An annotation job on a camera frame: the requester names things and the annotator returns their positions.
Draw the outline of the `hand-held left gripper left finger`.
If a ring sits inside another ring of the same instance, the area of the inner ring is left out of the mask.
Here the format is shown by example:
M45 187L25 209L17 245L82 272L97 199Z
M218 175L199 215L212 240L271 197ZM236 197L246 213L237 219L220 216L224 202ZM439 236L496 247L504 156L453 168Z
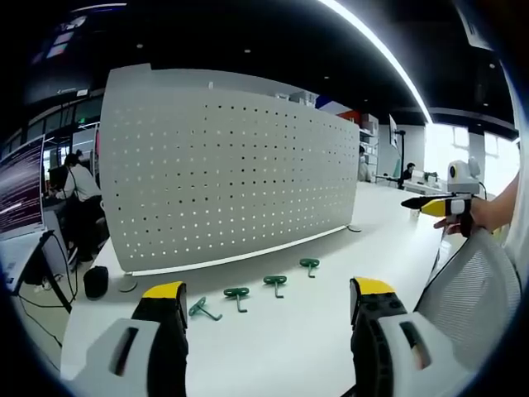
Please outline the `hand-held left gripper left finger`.
M116 320L90 346L68 382L77 396L185 396L187 286L156 285L130 318Z

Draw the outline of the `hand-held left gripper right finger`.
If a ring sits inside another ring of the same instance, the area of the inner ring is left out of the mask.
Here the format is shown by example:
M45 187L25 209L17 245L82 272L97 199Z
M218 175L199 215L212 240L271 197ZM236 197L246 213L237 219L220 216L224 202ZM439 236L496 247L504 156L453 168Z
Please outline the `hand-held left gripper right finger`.
M456 396L471 377L450 339L383 281L350 280L350 324L350 396Z

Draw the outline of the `person's right hand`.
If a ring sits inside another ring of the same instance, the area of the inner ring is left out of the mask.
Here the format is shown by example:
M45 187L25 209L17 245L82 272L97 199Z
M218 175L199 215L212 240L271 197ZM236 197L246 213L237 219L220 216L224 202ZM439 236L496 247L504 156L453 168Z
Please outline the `person's right hand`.
M443 228L450 234L461 234L463 237L484 229L487 232L493 232L497 226L493 220L494 205L492 201L481 198L473 198L470 202L470 208L467 213L458 215L456 218L444 218L434 225L435 229Z

